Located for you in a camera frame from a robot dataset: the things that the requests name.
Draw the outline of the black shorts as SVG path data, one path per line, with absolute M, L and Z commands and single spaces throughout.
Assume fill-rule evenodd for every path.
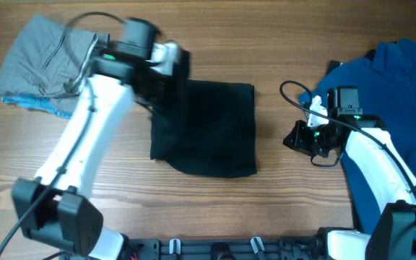
M 190 58 L 184 51 L 178 99 L 153 110 L 150 158 L 191 175 L 256 174 L 255 87 L 189 79 Z

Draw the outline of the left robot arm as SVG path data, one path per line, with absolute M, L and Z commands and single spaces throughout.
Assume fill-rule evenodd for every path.
M 75 111 L 34 178 L 16 180 L 14 231 L 84 259 L 127 259 L 128 239 L 104 225 L 90 202 L 95 174 L 113 133 L 136 103 L 168 107 L 179 91 L 183 51 L 159 43 L 151 22 L 123 21 L 122 38 L 88 61 Z

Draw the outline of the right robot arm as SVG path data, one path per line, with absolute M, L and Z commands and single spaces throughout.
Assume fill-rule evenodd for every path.
M 331 150 L 347 155 L 363 174 L 381 216 L 372 234 L 322 227 L 314 237 L 314 259 L 416 259 L 416 177 L 400 157 L 379 116 L 365 115 L 358 90 L 340 86 L 302 106 L 283 144 L 314 158 Z

